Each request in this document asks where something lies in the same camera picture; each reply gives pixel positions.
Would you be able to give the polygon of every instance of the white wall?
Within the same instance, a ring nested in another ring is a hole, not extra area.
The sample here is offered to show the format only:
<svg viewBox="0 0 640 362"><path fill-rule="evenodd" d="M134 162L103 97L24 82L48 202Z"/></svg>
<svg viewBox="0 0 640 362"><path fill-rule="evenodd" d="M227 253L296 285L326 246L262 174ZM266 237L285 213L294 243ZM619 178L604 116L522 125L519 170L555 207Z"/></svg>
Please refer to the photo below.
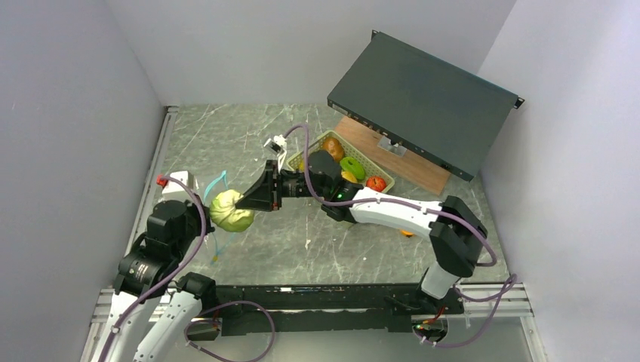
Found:
<svg viewBox="0 0 640 362"><path fill-rule="evenodd" d="M80 358L163 109L101 0L0 6L0 354Z"/></svg>
<svg viewBox="0 0 640 362"><path fill-rule="evenodd" d="M640 3L516 2L479 75L527 102L482 170L552 361L638 360Z"/></svg>
<svg viewBox="0 0 640 362"><path fill-rule="evenodd" d="M371 30L476 72L515 0L108 0L164 104L326 102Z"/></svg>

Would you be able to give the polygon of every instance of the cutting board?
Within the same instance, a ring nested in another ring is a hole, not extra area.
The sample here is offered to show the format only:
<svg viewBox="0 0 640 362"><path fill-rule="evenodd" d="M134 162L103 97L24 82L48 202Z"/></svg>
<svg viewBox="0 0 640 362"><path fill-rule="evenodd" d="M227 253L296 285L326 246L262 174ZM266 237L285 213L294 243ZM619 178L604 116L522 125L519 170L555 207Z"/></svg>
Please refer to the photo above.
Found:
<svg viewBox="0 0 640 362"><path fill-rule="evenodd" d="M407 150L403 156L397 156L378 147L383 136L351 118L343 117L335 131L373 162L437 195L442 193L451 175L412 151Z"/></svg>

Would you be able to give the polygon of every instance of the red connector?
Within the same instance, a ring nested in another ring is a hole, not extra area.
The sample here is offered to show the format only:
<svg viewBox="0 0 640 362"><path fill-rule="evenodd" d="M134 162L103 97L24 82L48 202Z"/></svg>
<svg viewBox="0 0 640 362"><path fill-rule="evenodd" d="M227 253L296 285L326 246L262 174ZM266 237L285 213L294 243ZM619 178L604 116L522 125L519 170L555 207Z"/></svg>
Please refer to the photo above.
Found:
<svg viewBox="0 0 640 362"><path fill-rule="evenodd" d="M158 177L155 178L155 183L157 183L162 188L164 188L169 183L169 180L168 179L162 179L162 175L158 175Z"/></svg>

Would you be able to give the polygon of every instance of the marble floor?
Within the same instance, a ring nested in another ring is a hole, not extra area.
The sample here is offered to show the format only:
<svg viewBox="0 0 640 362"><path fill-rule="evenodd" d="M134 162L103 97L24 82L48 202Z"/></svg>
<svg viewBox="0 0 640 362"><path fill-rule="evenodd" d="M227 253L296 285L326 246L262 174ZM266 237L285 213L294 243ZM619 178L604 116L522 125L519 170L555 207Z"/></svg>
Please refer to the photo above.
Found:
<svg viewBox="0 0 640 362"><path fill-rule="evenodd" d="M269 137L291 125L308 122L311 137L332 129L342 118L325 104L202 104L183 106L171 133L162 173L189 170L206 186L226 170L229 187L246 191L272 155L263 148ZM292 135L290 148L301 150L303 134ZM508 277L482 181L452 176L440 196L395 177L391 195L417 200L462 198L481 219L498 263L477 268L467 282L502 282ZM211 202L216 192L208 197ZM187 271L218 284L338 284L419 281L435 257L429 240L406 238L381 225L335 222L312 199L285 199L282 210L258 213L244 233L215 233L224 247L216 262L210 236ZM481 260L488 259L483 252Z"/></svg>

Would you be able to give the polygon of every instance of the red tomato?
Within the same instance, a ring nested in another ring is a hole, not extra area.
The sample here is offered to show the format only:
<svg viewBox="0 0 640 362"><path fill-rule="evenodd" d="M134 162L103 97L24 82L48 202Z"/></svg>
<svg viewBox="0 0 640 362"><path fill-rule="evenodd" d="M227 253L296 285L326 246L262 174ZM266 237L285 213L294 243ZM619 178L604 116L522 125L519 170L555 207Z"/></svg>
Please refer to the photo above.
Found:
<svg viewBox="0 0 640 362"><path fill-rule="evenodd" d="M367 180L366 186L373 189L374 191L382 192L382 190L384 190L384 188L386 187L386 183L384 182L384 179L382 177L372 176Z"/></svg>

